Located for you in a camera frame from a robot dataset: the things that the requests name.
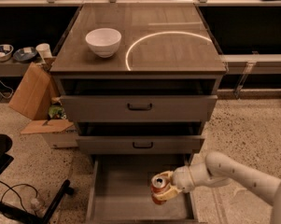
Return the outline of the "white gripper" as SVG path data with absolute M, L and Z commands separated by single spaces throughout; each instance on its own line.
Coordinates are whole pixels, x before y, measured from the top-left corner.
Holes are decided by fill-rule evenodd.
M 195 189 L 191 169 L 189 166 L 182 166 L 172 171 L 165 171 L 155 176 L 155 183 L 158 185 L 166 185 L 171 182 L 175 187 L 169 189 L 152 189 L 152 197 L 158 202 L 165 202 L 176 197 L 181 191 L 189 193 Z

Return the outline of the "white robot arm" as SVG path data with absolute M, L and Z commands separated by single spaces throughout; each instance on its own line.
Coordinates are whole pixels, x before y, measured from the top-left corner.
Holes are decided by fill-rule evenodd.
M 273 207 L 270 224 L 281 224 L 281 179 L 245 166 L 220 152 L 208 153 L 203 162 L 184 165 L 151 178 L 151 198 L 155 204 L 174 199 L 205 186 L 216 188 L 236 181 Z

